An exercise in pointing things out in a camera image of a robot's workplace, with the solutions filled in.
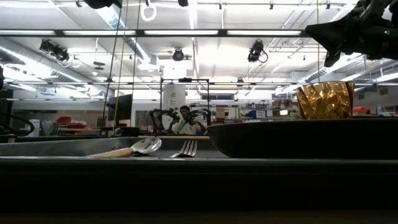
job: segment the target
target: monitor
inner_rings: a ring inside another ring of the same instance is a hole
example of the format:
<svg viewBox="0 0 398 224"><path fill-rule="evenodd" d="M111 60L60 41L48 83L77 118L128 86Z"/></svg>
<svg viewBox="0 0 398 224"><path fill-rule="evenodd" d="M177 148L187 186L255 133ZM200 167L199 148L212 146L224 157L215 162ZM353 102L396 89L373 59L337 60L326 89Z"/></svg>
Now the monitor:
<svg viewBox="0 0 398 224"><path fill-rule="evenodd" d="M109 99L109 103L106 104L108 107L108 121L115 120L116 101L118 102L116 124L118 124L120 120L131 119L132 95L129 94Z"/></svg>

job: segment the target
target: dark bowl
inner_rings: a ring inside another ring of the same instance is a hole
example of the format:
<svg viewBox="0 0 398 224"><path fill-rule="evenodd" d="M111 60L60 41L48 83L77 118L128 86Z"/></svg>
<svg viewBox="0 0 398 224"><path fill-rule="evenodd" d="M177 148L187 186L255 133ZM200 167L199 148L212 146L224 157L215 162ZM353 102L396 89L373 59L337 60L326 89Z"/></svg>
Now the dark bowl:
<svg viewBox="0 0 398 224"><path fill-rule="evenodd" d="M273 121L208 127L232 158L398 159L397 118Z"/></svg>

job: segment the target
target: gold foil wrapper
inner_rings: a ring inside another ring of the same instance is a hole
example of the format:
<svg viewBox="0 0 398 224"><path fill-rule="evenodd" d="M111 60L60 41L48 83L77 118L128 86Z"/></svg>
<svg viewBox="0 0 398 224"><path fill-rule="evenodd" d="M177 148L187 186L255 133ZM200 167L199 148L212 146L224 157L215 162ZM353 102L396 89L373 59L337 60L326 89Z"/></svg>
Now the gold foil wrapper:
<svg viewBox="0 0 398 224"><path fill-rule="evenodd" d="M354 83L321 82L296 89L301 119L353 117Z"/></svg>

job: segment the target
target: person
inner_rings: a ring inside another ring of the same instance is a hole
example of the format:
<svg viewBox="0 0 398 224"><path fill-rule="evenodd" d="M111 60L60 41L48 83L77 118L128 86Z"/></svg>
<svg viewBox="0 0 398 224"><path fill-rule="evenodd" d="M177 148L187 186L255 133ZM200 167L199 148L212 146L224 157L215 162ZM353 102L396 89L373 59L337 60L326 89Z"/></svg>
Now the person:
<svg viewBox="0 0 398 224"><path fill-rule="evenodd" d="M178 124L176 120L173 120L170 123L169 131L170 132L172 131L175 134L191 134L191 135L197 134L198 131L205 133L206 127L204 127L204 125L201 124L201 122L192 120L189 121L189 123L187 123L187 118L190 112L191 111L189 107L182 106L180 108L180 113L183 119L181 119Z"/></svg>

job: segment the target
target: metal fork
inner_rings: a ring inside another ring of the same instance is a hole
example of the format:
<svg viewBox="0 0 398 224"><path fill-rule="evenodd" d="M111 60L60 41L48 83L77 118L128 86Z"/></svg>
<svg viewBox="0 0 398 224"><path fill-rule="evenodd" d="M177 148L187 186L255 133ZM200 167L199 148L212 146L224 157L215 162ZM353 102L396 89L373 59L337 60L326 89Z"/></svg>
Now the metal fork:
<svg viewBox="0 0 398 224"><path fill-rule="evenodd" d="M193 158L197 153L197 147L198 147L198 141L194 140L185 141L180 152L172 155L170 158Z"/></svg>

